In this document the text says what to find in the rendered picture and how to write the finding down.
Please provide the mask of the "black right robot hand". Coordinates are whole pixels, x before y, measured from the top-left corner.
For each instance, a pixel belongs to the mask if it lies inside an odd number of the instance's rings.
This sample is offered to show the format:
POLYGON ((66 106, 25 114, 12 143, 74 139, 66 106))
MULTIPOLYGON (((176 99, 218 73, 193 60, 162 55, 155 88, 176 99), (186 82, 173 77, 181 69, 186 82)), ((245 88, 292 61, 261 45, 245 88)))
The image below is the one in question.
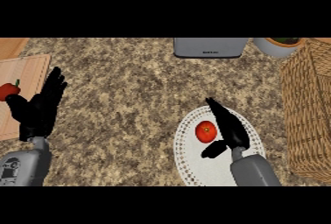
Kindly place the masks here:
POLYGON ((205 99, 211 113, 215 118, 221 140, 215 140, 201 152, 202 158, 217 158, 226 151, 232 150, 236 157, 249 149, 249 137, 236 116, 229 112, 226 107, 210 97, 205 99))

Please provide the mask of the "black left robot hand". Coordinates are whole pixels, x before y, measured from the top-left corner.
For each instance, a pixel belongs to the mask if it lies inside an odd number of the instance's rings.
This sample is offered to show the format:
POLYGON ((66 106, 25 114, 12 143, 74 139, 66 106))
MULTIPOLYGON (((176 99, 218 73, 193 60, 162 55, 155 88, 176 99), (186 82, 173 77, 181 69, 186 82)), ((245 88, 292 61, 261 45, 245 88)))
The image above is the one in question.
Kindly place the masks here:
POLYGON ((4 102, 12 117, 19 122, 19 140, 26 142, 32 137, 47 137, 51 133, 57 105, 68 83, 56 66, 46 78, 41 92, 28 101, 19 94, 6 94, 4 102))

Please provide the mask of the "red tomato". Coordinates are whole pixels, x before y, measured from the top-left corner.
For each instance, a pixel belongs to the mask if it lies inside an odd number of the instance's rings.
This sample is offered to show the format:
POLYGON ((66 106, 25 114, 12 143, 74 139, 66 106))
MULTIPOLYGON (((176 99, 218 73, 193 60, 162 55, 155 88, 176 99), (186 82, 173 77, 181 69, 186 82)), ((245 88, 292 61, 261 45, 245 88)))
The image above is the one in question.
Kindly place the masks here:
POLYGON ((199 122, 195 127, 195 136, 204 144, 210 143, 214 140, 217 136, 217 129, 210 121, 199 122))

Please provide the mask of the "white round placemat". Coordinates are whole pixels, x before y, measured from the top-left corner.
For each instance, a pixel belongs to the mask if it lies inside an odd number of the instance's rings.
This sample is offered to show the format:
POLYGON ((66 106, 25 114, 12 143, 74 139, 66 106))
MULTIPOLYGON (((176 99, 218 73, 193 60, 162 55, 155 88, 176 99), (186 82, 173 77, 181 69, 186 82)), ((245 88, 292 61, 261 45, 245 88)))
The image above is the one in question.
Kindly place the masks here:
POLYGON ((230 172, 232 150, 215 158, 202 158, 202 150, 210 145, 195 136, 195 128, 202 121, 215 124, 208 106, 196 108, 181 119, 174 140, 173 155, 181 181, 186 186, 236 186, 230 172))

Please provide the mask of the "wicker basket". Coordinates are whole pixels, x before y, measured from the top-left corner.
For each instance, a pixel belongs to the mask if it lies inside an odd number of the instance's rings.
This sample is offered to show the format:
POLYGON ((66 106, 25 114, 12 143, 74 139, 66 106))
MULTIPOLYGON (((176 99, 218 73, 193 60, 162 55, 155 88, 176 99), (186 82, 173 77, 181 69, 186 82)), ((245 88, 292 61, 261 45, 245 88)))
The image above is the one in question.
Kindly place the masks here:
POLYGON ((331 43, 304 41, 280 65, 280 84, 289 170, 331 184, 331 43))

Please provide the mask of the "wooden cutting board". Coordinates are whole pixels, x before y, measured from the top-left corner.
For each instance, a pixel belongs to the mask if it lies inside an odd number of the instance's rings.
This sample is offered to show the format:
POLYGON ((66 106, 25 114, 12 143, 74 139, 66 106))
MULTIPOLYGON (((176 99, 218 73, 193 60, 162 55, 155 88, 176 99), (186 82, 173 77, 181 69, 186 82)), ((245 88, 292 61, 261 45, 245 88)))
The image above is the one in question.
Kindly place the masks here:
MULTIPOLYGON (((29 101, 41 91, 47 77, 50 55, 41 54, 14 59, 0 60, 0 86, 16 84, 19 94, 29 101)), ((13 119, 7 104, 0 101, 0 141, 19 137, 19 122, 13 119)))

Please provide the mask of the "red bell pepper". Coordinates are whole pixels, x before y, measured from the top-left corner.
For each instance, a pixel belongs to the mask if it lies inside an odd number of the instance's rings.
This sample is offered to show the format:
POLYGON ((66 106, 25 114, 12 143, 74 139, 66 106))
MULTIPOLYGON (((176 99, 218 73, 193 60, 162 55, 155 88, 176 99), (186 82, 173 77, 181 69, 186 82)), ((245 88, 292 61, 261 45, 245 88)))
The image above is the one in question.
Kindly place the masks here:
POLYGON ((0 102, 3 102, 6 100, 6 97, 9 95, 17 95, 20 92, 20 88, 19 88, 19 81, 14 82, 14 84, 12 83, 6 83, 1 87, 0 87, 0 102))

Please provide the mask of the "grey appliance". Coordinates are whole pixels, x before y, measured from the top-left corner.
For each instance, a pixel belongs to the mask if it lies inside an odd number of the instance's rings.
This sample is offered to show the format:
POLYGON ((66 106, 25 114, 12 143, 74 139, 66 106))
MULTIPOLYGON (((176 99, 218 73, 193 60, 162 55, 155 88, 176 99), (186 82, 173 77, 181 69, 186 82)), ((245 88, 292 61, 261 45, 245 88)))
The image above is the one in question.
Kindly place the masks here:
POLYGON ((173 53, 179 58, 239 58, 248 38, 174 38, 173 53))

